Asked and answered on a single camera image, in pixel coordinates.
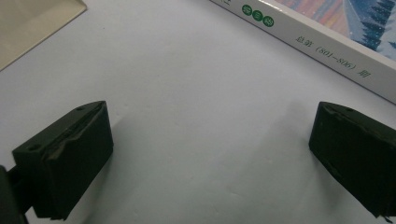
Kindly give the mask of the thick white spine magazine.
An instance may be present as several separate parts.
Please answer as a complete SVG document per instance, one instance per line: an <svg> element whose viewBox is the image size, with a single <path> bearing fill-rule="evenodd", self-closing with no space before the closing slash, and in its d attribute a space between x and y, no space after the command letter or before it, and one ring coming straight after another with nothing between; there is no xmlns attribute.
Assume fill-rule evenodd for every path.
<svg viewBox="0 0 396 224"><path fill-rule="evenodd" d="M396 104L396 0L211 0Z"/></svg>

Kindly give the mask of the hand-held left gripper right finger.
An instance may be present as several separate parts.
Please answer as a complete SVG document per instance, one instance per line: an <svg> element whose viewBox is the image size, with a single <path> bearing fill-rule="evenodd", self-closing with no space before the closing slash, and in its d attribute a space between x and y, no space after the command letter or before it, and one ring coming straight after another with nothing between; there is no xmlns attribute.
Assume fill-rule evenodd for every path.
<svg viewBox="0 0 396 224"><path fill-rule="evenodd" d="M375 217L396 217L396 130L352 108L321 102L309 148Z"/></svg>

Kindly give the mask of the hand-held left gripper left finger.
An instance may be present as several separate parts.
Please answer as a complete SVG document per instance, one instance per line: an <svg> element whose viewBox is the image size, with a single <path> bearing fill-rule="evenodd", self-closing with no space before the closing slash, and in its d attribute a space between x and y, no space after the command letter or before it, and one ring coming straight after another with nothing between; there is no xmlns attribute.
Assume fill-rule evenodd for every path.
<svg viewBox="0 0 396 224"><path fill-rule="evenodd" d="M113 152L106 102L79 106L12 151L38 217L67 219Z"/></svg>

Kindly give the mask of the wooden expandable book rack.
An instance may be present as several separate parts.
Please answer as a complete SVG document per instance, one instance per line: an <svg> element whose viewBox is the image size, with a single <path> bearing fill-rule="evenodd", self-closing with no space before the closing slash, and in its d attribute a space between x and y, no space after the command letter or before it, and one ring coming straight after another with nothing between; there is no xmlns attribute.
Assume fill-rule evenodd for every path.
<svg viewBox="0 0 396 224"><path fill-rule="evenodd" d="M0 0L0 71L86 10L83 0Z"/></svg>

